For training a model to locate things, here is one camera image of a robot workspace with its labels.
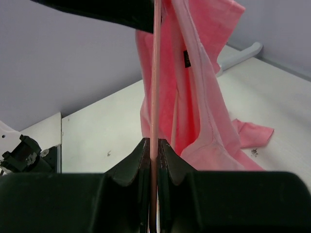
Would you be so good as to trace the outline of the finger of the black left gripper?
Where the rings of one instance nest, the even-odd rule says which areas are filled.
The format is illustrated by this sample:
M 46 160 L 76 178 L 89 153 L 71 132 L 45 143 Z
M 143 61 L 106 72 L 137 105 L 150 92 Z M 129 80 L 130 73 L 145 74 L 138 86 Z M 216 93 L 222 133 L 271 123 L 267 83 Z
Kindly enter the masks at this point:
M 120 24 L 147 33 L 154 31 L 151 0 L 34 0 L 52 9 Z

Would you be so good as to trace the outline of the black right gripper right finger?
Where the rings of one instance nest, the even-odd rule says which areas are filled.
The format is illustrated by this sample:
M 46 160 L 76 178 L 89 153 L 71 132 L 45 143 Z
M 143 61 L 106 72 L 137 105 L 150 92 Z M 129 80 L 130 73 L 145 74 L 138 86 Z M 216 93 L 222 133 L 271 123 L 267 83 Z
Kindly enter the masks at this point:
M 311 195 L 289 172 L 198 171 L 158 143 L 162 233 L 308 233 Z

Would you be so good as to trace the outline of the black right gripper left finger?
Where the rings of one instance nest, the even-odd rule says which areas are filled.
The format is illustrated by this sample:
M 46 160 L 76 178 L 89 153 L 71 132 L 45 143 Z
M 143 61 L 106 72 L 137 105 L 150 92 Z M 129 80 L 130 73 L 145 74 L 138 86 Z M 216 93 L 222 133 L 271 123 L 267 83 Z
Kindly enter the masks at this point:
M 0 180 L 3 233 L 145 233 L 149 139 L 105 173 L 15 173 Z

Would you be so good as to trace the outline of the pink t shirt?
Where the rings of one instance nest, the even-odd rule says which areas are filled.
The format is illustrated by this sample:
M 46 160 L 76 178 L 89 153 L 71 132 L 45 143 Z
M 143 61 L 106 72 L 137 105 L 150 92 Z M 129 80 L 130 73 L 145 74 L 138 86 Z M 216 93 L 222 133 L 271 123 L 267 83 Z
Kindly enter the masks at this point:
M 197 170 L 261 167 L 244 148 L 266 146 L 274 130 L 232 120 L 216 74 L 218 56 L 245 9 L 233 0 L 161 0 L 158 138 Z M 144 93 L 140 110 L 143 137 L 150 137 L 154 34 L 136 31 Z

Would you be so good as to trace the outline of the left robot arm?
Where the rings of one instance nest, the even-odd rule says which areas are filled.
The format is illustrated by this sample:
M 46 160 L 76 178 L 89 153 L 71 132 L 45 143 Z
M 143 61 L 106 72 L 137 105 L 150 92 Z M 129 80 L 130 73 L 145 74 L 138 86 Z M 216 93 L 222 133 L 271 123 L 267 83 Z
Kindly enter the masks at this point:
M 38 0 L 54 10 L 111 22 L 147 33 L 154 31 L 153 0 Z M 1 174 L 60 171 L 57 147 L 42 150 L 31 137 L 0 124 Z

